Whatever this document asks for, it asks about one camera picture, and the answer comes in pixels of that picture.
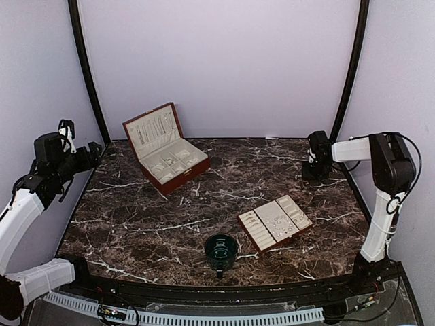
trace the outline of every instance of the open jewelry box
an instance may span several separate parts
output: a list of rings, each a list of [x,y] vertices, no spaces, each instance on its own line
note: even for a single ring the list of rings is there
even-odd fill
[[[183,138],[174,103],[124,122],[142,173],[166,195],[210,168],[210,158]]]

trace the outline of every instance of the jewelry box lid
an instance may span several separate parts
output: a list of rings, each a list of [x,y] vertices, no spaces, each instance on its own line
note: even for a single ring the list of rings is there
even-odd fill
[[[138,160],[183,138],[173,102],[134,117],[122,125]]]

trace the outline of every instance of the cream jewelry tray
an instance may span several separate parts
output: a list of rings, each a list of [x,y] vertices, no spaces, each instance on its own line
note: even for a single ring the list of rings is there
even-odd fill
[[[237,219],[259,253],[282,245],[313,225],[289,195],[241,214]]]

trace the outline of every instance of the dark green glass cup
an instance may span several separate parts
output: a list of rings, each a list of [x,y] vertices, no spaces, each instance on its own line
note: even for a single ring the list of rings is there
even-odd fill
[[[205,242],[205,255],[218,278],[223,277],[224,271],[232,267],[238,247],[237,241],[227,234],[215,234]]]

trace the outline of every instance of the jewelry tray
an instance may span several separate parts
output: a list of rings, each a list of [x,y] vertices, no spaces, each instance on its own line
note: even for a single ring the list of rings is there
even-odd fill
[[[208,155],[183,138],[174,103],[123,123],[143,174],[169,194],[210,167]]]
[[[282,245],[313,225],[289,195],[243,213],[237,220],[259,253]]]

